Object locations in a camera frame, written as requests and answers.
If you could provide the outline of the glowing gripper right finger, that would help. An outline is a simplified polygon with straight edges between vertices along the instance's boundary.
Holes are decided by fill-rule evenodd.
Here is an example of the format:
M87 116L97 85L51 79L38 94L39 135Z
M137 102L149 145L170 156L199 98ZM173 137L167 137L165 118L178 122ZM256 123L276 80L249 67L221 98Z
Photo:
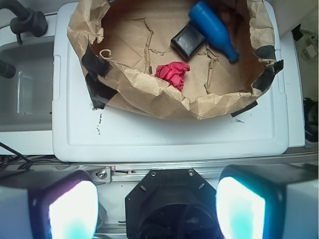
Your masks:
M319 167L228 165L218 182L216 213L227 239L317 239Z

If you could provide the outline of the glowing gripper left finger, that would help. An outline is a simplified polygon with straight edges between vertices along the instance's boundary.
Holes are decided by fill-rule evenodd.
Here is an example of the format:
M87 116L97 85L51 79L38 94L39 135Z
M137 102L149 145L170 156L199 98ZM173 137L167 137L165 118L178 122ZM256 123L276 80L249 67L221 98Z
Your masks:
M92 239L98 212L97 187L86 171L0 173L2 239Z

